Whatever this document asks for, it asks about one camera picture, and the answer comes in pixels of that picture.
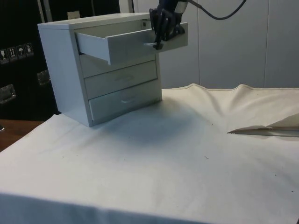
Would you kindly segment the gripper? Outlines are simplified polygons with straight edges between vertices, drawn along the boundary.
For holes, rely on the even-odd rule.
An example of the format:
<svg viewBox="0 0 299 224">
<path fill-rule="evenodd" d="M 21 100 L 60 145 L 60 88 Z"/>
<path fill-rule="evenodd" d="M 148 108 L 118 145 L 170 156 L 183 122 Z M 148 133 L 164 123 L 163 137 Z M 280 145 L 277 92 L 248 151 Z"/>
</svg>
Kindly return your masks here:
<svg viewBox="0 0 299 224">
<path fill-rule="evenodd" d="M 151 28 L 156 35 L 154 40 L 154 48 L 156 50 L 161 48 L 162 28 L 164 41 L 169 41 L 177 35 L 185 34 L 185 29 L 181 26 L 183 14 L 175 13 L 177 4 L 178 0 L 159 0 L 158 8 L 149 9 Z"/>
</svg>

